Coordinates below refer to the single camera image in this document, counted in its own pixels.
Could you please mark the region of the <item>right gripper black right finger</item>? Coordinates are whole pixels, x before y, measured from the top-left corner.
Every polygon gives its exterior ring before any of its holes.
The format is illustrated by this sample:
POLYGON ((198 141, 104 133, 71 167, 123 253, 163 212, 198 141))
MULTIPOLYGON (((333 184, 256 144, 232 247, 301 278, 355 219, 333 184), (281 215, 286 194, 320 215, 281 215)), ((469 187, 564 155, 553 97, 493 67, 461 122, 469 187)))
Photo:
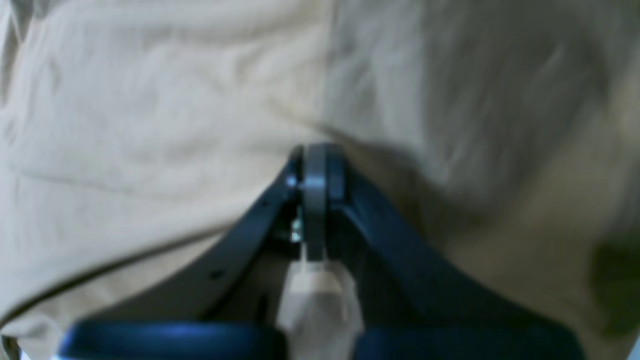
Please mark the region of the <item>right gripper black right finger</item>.
POLYGON ((324 145, 327 254, 356 283, 354 360, 583 360, 564 326, 490 291, 445 260, 375 185, 324 145))

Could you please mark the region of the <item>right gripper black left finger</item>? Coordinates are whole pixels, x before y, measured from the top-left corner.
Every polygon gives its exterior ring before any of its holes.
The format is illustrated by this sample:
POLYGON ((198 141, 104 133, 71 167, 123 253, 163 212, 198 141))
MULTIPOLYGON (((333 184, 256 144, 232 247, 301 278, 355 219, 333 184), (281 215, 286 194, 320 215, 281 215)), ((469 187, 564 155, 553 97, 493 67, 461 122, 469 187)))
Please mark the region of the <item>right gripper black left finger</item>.
POLYGON ((326 258, 326 147, 298 146, 276 180, 206 253, 151 289, 71 327, 57 360, 286 360, 269 322, 292 255, 326 258))

